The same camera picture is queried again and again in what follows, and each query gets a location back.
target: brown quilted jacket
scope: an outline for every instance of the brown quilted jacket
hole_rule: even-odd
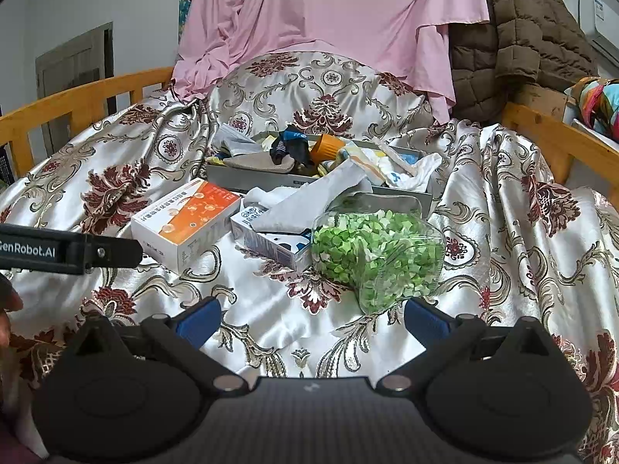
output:
[[[562,0],[487,0],[488,24],[450,24],[453,116],[495,119],[525,83],[563,91],[597,75],[593,49]]]

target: metal screw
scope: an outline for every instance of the metal screw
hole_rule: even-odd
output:
[[[389,375],[383,378],[383,387],[390,391],[401,392],[407,390],[411,384],[410,378],[404,375]]]
[[[213,380],[213,386],[220,391],[232,392],[243,386],[243,379],[236,375],[221,375]]]

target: orange cup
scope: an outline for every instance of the orange cup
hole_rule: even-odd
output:
[[[337,150],[344,146],[344,143],[331,134],[322,134],[318,141],[309,152],[309,156],[314,164],[320,164],[326,160],[335,160]]]

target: door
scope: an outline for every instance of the door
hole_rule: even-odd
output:
[[[35,62],[38,98],[112,77],[111,58],[111,22],[43,54]],[[116,111],[115,101],[108,102],[106,115]],[[47,155],[52,155],[69,141],[69,115],[43,124],[42,130]]]

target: wooden bed rail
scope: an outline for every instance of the wooden bed rail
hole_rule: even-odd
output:
[[[155,68],[106,78],[39,99],[0,117],[0,145],[10,144],[15,171],[18,176],[23,176],[33,167],[28,139],[32,128],[70,114],[70,135],[73,137],[105,117],[103,103],[108,97],[129,92],[131,104],[137,103],[144,97],[144,87],[161,84],[165,88],[172,77],[172,69]]]
[[[619,152],[599,139],[521,104],[509,102],[502,124],[542,150],[557,183],[565,184],[573,159],[588,165],[610,183],[608,200],[619,210]]]

